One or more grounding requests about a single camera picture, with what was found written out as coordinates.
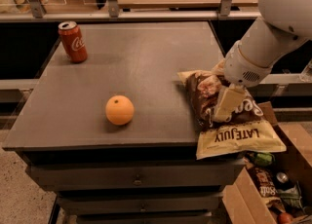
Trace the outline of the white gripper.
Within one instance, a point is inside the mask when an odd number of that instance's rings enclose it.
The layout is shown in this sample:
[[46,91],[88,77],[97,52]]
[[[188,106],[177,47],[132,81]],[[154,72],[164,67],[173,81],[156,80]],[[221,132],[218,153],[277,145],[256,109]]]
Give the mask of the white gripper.
[[241,42],[236,41],[225,59],[221,60],[212,69],[215,75],[225,77],[231,84],[223,86],[218,94],[217,104],[214,107],[213,121],[226,122],[231,118],[232,112],[245,98],[245,87],[257,86],[271,73],[271,67],[260,67],[253,64],[241,51]]

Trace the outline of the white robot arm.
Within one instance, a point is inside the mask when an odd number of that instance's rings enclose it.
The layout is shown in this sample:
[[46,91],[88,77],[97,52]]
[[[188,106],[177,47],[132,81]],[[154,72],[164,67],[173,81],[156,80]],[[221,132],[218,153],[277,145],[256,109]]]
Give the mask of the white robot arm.
[[231,86],[220,91],[212,121],[228,121],[241,105],[245,88],[257,86],[279,59],[312,39],[310,2],[258,0],[260,16],[225,56],[223,74]]

